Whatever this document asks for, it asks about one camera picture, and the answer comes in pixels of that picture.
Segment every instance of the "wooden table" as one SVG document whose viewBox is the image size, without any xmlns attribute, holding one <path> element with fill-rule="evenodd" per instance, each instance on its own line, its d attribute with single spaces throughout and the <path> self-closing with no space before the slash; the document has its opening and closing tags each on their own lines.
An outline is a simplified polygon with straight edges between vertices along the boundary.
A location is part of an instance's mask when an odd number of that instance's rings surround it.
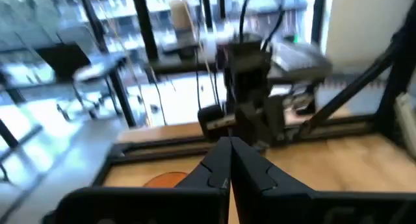
<svg viewBox="0 0 416 224">
<path fill-rule="evenodd" d="M 335 116 L 349 115 L 342 108 Z M 302 121 L 290 113 L 288 122 Z M 200 134 L 197 123 L 125 132 L 119 142 L 143 142 Z M 356 192 L 416 192 L 416 164 L 407 154 L 380 135 L 347 137 L 299 143 L 284 149 L 269 149 L 275 165 L 315 190 Z M 104 186 L 142 186 L 151 178 L 169 172 L 191 172 L 202 156 L 129 164 L 112 169 Z M 238 223 L 234 199 L 230 199 L 229 222 Z"/>
</svg>

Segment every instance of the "wooden surface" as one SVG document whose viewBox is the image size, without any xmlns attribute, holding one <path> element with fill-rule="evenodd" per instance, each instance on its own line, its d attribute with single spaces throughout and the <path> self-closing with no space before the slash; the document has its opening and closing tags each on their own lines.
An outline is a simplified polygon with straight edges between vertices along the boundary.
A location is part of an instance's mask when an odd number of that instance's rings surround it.
<svg viewBox="0 0 416 224">
<path fill-rule="evenodd" d="M 344 108 L 336 113 L 336 116 L 347 115 L 348 110 Z M 287 121 L 294 123 L 302 119 L 288 113 Z M 122 134 L 119 141 L 141 142 L 198 134 L 199 125 L 191 123 L 129 131 Z M 416 164 L 405 152 L 379 135 L 299 143 L 284 149 L 269 149 L 265 156 L 315 190 L 416 192 Z M 189 173 L 201 159 L 196 156 L 115 167 L 104 185 L 143 186 L 151 178 L 169 171 Z M 229 223 L 238 223 L 232 196 Z"/>
</svg>

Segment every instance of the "white wall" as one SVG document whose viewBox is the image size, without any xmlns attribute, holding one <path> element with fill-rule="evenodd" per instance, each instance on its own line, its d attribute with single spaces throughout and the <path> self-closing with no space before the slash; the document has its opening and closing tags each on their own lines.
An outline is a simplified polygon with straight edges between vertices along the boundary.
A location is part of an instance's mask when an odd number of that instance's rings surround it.
<svg viewBox="0 0 416 224">
<path fill-rule="evenodd" d="M 371 63 L 401 26 L 411 1 L 332 0 L 324 47 L 335 68 Z"/>
</svg>

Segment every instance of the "orange object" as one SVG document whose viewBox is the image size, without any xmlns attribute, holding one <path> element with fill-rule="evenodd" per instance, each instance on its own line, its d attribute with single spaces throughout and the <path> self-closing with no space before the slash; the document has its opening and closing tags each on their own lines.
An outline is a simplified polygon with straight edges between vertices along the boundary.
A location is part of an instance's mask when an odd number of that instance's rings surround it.
<svg viewBox="0 0 416 224">
<path fill-rule="evenodd" d="M 168 172 L 162 175 L 158 175 L 149 180 L 144 187 L 145 188 L 174 188 L 176 184 L 181 182 L 186 176 L 185 172 Z"/>
</svg>

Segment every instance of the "gray floor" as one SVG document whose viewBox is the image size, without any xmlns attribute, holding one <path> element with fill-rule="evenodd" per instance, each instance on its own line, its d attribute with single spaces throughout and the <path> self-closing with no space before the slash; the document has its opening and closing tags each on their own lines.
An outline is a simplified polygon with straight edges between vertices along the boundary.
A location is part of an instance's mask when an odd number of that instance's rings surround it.
<svg viewBox="0 0 416 224">
<path fill-rule="evenodd" d="M 202 105 L 208 105 L 213 100 L 212 92 L 207 88 L 210 87 L 208 81 L 202 83 L 206 84 L 201 93 Z M 189 80 L 175 81 L 174 85 L 175 90 L 169 84 L 159 87 L 168 124 L 196 121 L 196 92 L 189 88 L 195 84 Z M 319 105 L 327 103 L 339 90 L 321 88 L 318 92 Z M 347 107 L 355 114 L 374 112 L 382 92 L 383 88 L 365 88 Z M 148 103 L 158 101 L 154 87 L 144 88 L 144 97 Z M 40 185 L 15 212 L 8 214 L 7 223 L 38 223 L 65 194 L 88 186 L 101 167 L 111 142 L 126 129 L 124 120 L 117 118 L 66 123 L 52 101 L 35 103 L 32 110 L 42 110 L 35 116 L 39 116 L 44 130 L 6 160 L 5 167 L 14 185 L 0 184 L 0 216 L 33 180 L 38 179 Z M 151 119 L 154 125 L 163 124 L 160 113 L 152 115 Z"/>
</svg>

